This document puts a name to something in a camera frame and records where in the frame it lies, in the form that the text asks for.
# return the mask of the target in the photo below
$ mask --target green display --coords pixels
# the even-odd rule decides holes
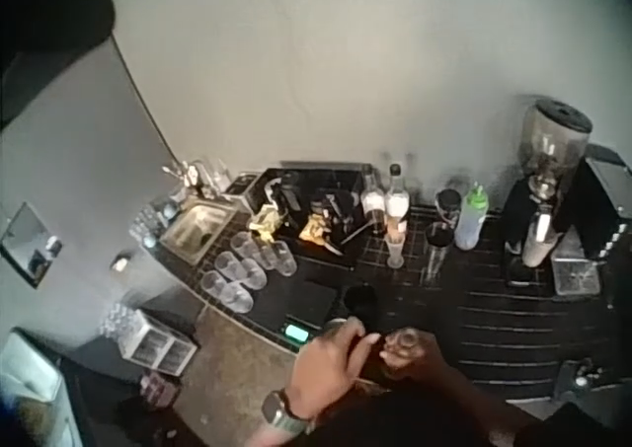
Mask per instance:
[[[293,326],[292,324],[288,324],[285,328],[285,335],[296,341],[300,341],[301,343],[307,341],[309,338],[308,331],[302,329],[301,327]]]

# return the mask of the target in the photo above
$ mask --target sink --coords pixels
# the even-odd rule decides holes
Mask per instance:
[[[233,205],[196,200],[185,205],[160,243],[174,255],[196,265],[235,214]]]

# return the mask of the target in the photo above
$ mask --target person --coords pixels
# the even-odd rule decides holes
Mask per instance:
[[[336,332],[299,351],[288,383],[265,400],[266,422],[247,447],[288,446],[489,446],[615,444],[614,433],[574,405],[542,421],[475,387],[443,359],[432,334],[418,331],[416,356],[402,356],[389,335],[379,352],[402,388],[338,412],[304,433],[310,420],[352,388],[379,334],[349,318]]]

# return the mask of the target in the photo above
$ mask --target bottle label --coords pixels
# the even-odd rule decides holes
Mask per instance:
[[[364,208],[364,213],[371,210],[381,210],[383,212],[385,211],[384,197],[377,193],[365,195],[362,200],[362,207]]]
[[[386,198],[386,213],[390,217],[404,217],[409,206],[410,198],[407,195],[390,195]]]

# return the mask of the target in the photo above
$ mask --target wristwatch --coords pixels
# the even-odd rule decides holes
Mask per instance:
[[[295,435],[300,434],[309,424],[308,420],[299,419],[291,413],[284,391],[272,391],[267,395],[261,411],[269,425]]]

